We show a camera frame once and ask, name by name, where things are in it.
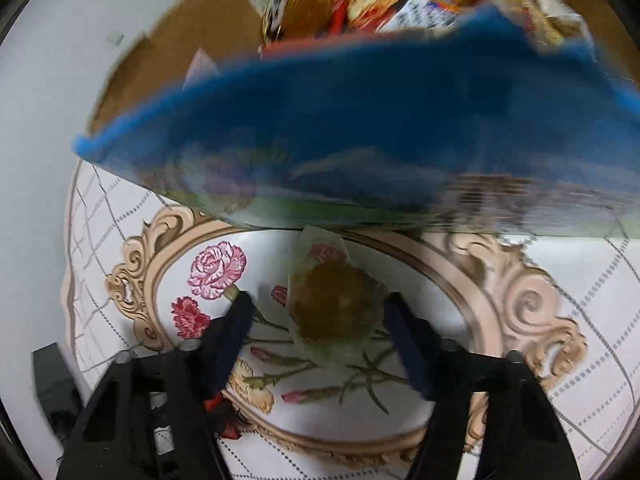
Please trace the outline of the small red snack packet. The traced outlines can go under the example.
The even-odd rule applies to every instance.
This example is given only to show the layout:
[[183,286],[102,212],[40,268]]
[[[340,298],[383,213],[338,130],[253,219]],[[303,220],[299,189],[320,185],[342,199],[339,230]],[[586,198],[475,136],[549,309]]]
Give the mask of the small red snack packet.
[[242,437],[243,419],[239,411],[221,392],[204,401],[206,426],[219,439],[239,440]]

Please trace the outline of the clear packet brown egg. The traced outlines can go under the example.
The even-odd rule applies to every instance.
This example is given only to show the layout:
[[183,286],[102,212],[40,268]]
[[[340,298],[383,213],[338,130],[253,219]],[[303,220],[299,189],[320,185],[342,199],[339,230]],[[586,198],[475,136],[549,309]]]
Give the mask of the clear packet brown egg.
[[358,363],[382,327],[386,294],[352,262],[338,234],[304,227],[290,258],[285,307],[294,342],[314,364]]

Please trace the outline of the yellow clear cake packet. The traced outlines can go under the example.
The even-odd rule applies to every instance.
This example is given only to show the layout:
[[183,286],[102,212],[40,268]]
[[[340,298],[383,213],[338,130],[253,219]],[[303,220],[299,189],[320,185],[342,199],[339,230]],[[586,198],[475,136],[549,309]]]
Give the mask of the yellow clear cake packet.
[[529,42],[538,49],[562,47],[562,34],[549,22],[534,0],[490,0],[512,23],[526,32]]

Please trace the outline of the yellow red noodle packet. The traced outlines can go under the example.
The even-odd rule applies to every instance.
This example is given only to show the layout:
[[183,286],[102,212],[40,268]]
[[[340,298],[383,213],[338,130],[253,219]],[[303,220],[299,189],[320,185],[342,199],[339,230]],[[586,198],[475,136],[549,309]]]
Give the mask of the yellow red noodle packet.
[[347,0],[350,29],[389,34],[450,26],[463,0]]

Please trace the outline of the yellow panda snack bag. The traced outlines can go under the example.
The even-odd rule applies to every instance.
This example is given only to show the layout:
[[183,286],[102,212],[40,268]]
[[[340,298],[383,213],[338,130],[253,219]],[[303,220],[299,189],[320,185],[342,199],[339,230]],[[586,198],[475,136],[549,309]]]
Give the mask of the yellow panda snack bag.
[[262,14],[265,44],[311,38],[328,24],[332,0],[268,0]]

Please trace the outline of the grey white snack packet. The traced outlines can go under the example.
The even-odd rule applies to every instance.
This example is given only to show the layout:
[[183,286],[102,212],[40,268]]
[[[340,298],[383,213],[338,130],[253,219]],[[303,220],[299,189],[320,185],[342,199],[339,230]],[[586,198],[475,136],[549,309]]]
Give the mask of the grey white snack packet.
[[582,38],[590,41],[591,35],[585,19],[562,0],[535,0],[547,21],[564,38]]

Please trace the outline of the red snack bag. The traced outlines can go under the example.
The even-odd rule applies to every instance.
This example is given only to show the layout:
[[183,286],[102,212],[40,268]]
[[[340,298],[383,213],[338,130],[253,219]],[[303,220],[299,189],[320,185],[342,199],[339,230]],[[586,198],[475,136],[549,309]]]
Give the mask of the red snack bag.
[[332,11],[326,34],[328,36],[341,35],[347,27],[348,0],[332,0]]

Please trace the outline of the white quilted floral blanket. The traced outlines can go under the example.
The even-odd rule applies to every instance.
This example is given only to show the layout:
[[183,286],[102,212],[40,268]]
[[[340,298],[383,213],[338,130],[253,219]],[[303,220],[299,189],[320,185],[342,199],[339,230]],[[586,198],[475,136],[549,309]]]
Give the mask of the white quilted floral blanket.
[[602,476],[639,418],[639,241],[241,230],[80,164],[66,226],[70,343],[96,385],[117,353],[196,338],[236,287],[256,304],[226,397],[221,451],[238,479],[391,479],[432,404],[410,387],[380,323],[331,328],[337,308],[291,309],[301,275],[345,258],[475,353],[518,351],[546,390],[582,478]]

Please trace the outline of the blue milk cardboard box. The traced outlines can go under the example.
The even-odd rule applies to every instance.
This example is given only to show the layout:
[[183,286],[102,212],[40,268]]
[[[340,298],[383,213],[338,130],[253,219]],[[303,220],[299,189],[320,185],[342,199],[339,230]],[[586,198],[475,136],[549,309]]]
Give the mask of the blue milk cardboard box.
[[638,32],[618,0],[562,1],[591,40],[542,50],[490,0],[448,27],[273,44],[268,0],[179,0],[74,150],[242,226],[637,236]]

